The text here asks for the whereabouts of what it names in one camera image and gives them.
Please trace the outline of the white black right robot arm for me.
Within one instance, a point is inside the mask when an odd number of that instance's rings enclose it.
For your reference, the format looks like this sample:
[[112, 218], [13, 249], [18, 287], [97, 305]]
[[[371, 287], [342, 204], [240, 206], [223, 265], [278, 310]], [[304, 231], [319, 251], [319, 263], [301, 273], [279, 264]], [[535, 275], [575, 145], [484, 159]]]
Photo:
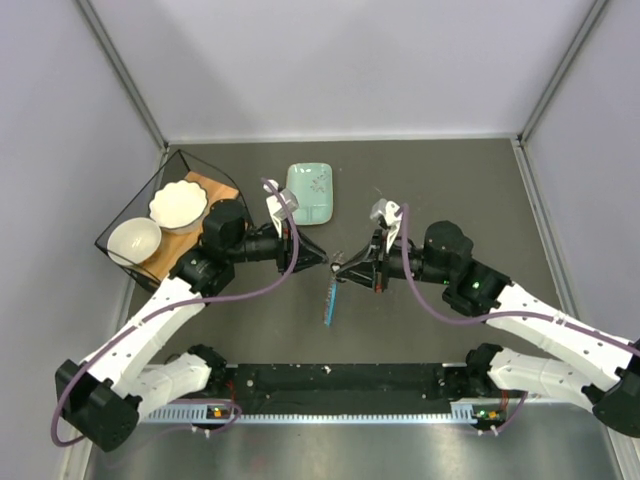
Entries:
[[484, 324], [548, 353], [523, 355], [484, 344], [466, 359], [467, 384], [487, 396], [518, 390], [563, 400], [592, 413], [608, 428], [639, 435], [639, 345], [603, 333], [544, 303], [507, 275], [475, 260], [473, 243], [450, 221], [431, 224], [424, 244], [406, 238], [405, 222], [375, 230], [357, 255], [331, 268], [337, 281], [383, 292], [390, 280], [443, 286], [455, 326]]

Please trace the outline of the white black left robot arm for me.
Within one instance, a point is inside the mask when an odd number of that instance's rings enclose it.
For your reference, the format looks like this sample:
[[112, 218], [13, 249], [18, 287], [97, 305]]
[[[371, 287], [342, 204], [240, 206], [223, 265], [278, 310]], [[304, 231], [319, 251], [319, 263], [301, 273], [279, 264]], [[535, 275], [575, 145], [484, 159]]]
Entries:
[[102, 347], [79, 363], [67, 360], [58, 367], [50, 423], [55, 446], [89, 440], [110, 452], [153, 411], [190, 393], [212, 397], [224, 390], [225, 370], [198, 352], [184, 353], [159, 368], [147, 365], [205, 306], [267, 295], [282, 283], [225, 296], [236, 265], [272, 261], [287, 279], [327, 262], [326, 252], [298, 230], [298, 202], [290, 191], [269, 196], [266, 204], [269, 222], [250, 228], [240, 201], [215, 202], [198, 240], [179, 256], [151, 299]]

